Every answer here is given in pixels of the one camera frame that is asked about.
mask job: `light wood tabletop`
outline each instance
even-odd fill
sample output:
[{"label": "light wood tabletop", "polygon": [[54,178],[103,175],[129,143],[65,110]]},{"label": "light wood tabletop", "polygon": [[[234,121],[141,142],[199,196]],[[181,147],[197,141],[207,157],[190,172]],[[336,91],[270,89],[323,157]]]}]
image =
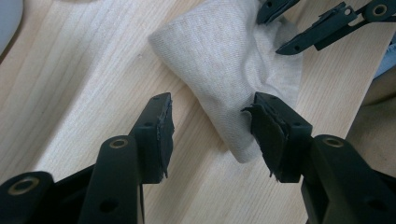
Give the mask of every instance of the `light wood tabletop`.
[{"label": "light wood tabletop", "polygon": [[[60,180],[95,163],[107,138],[127,134],[149,98],[170,91],[175,148],[169,178],[144,187],[147,223],[305,223],[300,185],[277,183],[262,159],[238,163],[148,44],[201,2],[24,1],[0,64],[0,182],[35,170]],[[287,16],[302,31],[339,2],[301,1]],[[347,135],[395,28],[369,24],[304,52],[297,111],[314,135]]]}]

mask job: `wood grain surface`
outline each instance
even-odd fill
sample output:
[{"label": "wood grain surface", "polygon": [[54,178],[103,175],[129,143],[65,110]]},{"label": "wood grain surface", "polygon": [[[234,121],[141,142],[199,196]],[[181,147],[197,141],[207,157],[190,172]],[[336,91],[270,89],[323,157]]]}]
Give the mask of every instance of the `wood grain surface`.
[{"label": "wood grain surface", "polygon": [[[170,177],[145,186],[147,223],[305,223],[298,184],[236,162],[190,89],[147,37],[201,0],[26,0],[0,64],[0,182],[43,170],[60,180],[95,163],[107,138],[127,134],[148,99],[172,92]],[[354,8],[368,1],[347,1]],[[300,30],[339,1],[301,1]],[[393,24],[369,24],[304,53],[297,111],[314,135],[345,137],[385,52]]]}]

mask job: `white cloth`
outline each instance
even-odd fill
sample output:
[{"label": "white cloth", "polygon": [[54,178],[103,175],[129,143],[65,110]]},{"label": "white cloth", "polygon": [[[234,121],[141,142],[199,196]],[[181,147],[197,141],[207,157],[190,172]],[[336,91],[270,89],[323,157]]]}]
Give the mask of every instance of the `white cloth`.
[{"label": "white cloth", "polygon": [[155,53],[193,91],[239,162],[261,155],[241,110],[254,93],[297,101],[302,55],[275,51],[297,30],[285,19],[257,25],[258,0],[209,0],[152,34]]}]

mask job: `wooden table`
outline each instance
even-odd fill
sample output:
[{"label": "wooden table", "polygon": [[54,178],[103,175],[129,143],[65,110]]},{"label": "wooden table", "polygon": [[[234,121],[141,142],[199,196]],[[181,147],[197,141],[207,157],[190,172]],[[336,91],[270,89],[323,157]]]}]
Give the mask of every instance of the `wooden table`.
[{"label": "wooden table", "polygon": [[[170,91],[175,149],[170,177],[144,188],[147,223],[305,223],[300,185],[276,183],[263,160],[236,162],[148,45],[155,29],[201,2],[24,1],[0,64],[1,182],[32,170],[59,180],[93,164],[103,141],[128,133],[148,99]],[[288,16],[303,30],[338,2],[302,1]],[[346,136],[394,32],[370,24],[305,52],[297,111],[314,135]]]}]

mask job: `white object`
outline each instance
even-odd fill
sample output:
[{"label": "white object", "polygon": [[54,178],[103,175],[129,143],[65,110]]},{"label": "white object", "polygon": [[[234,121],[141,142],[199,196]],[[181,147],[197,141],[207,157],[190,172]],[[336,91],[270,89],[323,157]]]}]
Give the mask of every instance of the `white object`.
[{"label": "white object", "polygon": [[155,53],[192,89],[239,162],[261,155],[241,110],[263,91],[294,106],[302,55],[275,51],[297,30],[285,19],[257,25],[258,0],[209,0],[149,37]]},{"label": "white object", "polygon": [[22,12],[22,0],[0,0],[0,55],[17,31]]}]

